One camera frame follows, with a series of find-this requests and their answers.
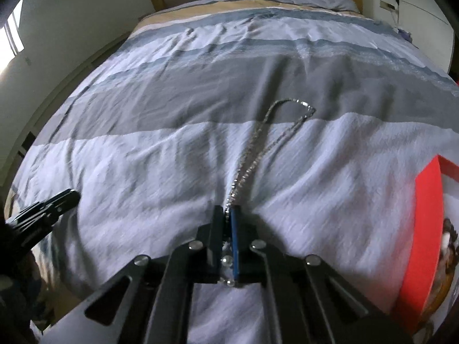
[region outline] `open red box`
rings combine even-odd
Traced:
[[[443,233],[442,174],[459,182],[459,167],[437,155],[416,177],[413,245],[392,317],[415,333],[432,289]]]

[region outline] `window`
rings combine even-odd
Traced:
[[[0,72],[24,49],[17,31],[21,18],[22,1],[19,1],[6,24],[0,29]]]

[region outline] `silver chain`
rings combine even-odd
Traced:
[[[255,143],[258,140],[258,137],[260,136],[261,131],[263,130],[264,125],[268,122],[269,117],[271,116],[272,111],[274,108],[276,108],[278,105],[286,103],[286,102],[296,102],[299,103],[300,105],[306,107],[307,112],[305,115],[300,117],[298,120],[293,122],[293,124],[285,129],[280,136],[278,136],[274,141],[272,141],[267,147],[263,149],[262,152],[260,152],[252,161],[250,166],[243,170],[244,166],[247,165],[248,162],[246,162],[247,158],[252,156],[253,150],[255,147]],[[244,154],[241,156],[240,161],[239,161],[239,166],[236,171],[236,176],[231,183],[231,190],[229,191],[228,198],[226,199],[226,204],[225,204],[225,215],[226,218],[229,217],[230,214],[230,207],[234,204],[236,204],[236,200],[238,198],[238,195],[240,193],[240,190],[242,186],[245,184],[247,181],[247,178],[253,173],[255,170],[256,166],[260,162],[263,156],[265,156],[274,146],[276,146],[284,137],[287,135],[293,135],[297,129],[306,121],[307,118],[311,117],[316,109],[309,104],[307,104],[304,101],[301,101],[299,99],[294,99],[294,98],[284,98],[275,101],[270,107],[268,112],[266,113],[260,127],[255,130],[255,132],[252,134],[252,138],[247,145],[246,150],[244,151]]]

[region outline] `metal screw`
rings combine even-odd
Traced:
[[[322,260],[317,255],[308,255],[306,256],[306,264],[310,266],[318,266]]]
[[[192,240],[191,242],[188,243],[188,247],[194,251],[197,251],[201,248],[203,248],[203,243],[200,240]]]
[[[222,265],[226,268],[231,268],[233,266],[233,258],[230,255],[223,256]]]
[[[252,242],[251,246],[254,249],[263,249],[266,247],[266,242],[261,239],[256,239]]]
[[[147,255],[137,255],[134,258],[134,264],[137,266],[145,266],[150,261],[150,258]]]

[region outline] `bed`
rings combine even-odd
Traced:
[[[81,192],[34,249],[57,320],[137,254],[167,255],[224,204],[272,102],[314,117],[240,198],[263,238],[319,254],[380,309],[398,296],[416,175],[459,163],[459,89],[362,0],[152,0],[123,46],[52,116],[14,180],[19,207]],[[280,108],[262,144],[302,110]],[[189,343],[265,343],[258,286],[199,285]]]

